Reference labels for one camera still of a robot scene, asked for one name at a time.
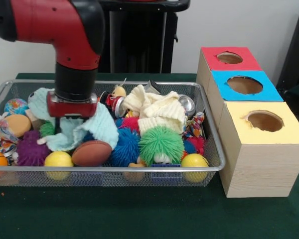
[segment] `red box lid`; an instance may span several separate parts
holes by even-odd
[[[248,47],[202,47],[210,70],[261,71],[262,68]]]

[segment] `blue puffer ball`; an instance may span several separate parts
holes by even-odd
[[[184,147],[185,147],[185,151],[188,154],[197,153],[194,144],[192,144],[191,142],[189,142],[187,140],[184,141]]]
[[[95,140],[93,135],[90,132],[87,132],[87,134],[84,136],[82,142],[85,143],[87,141],[93,141]]]
[[[123,123],[123,118],[119,118],[115,121],[115,125],[117,128],[121,127],[122,123]]]
[[[119,141],[111,154],[111,163],[114,167],[128,167],[130,163],[136,163],[139,155],[140,136],[129,128],[121,128]]]

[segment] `purple puffer ball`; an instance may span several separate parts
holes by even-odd
[[[17,145],[17,164],[19,166],[43,166],[45,158],[50,154],[46,144],[39,145],[40,132],[33,130],[24,134],[23,140]]]

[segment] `wire mesh basket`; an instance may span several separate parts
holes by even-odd
[[[111,92],[116,84],[122,82],[97,81],[94,92],[99,96],[103,91]],[[135,86],[147,82],[126,82],[124,88],[129,93]],[[158,83],[162,95],[176,91],[191,97],[196,103],[196,111],[205,113],[202,124],[205,143],[204,157],[209,167],[182,168],[175,165],[148,168],[111,167],[105,163],[102,167],[0,167],[0,186],[206,186],[215,173],[225,166],[225,157],[214,125],[207,97],[197,83]],[[27,100],[38,88],[52,89],[53,80],[13,80],[0,86],[0,115],[5,103],[12,98]],[[192,183],[186,179],[197,180]]]

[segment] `blue box lid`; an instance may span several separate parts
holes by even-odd
[[[284,101],[264,71],[212,71],[212,74],[227,101]]]

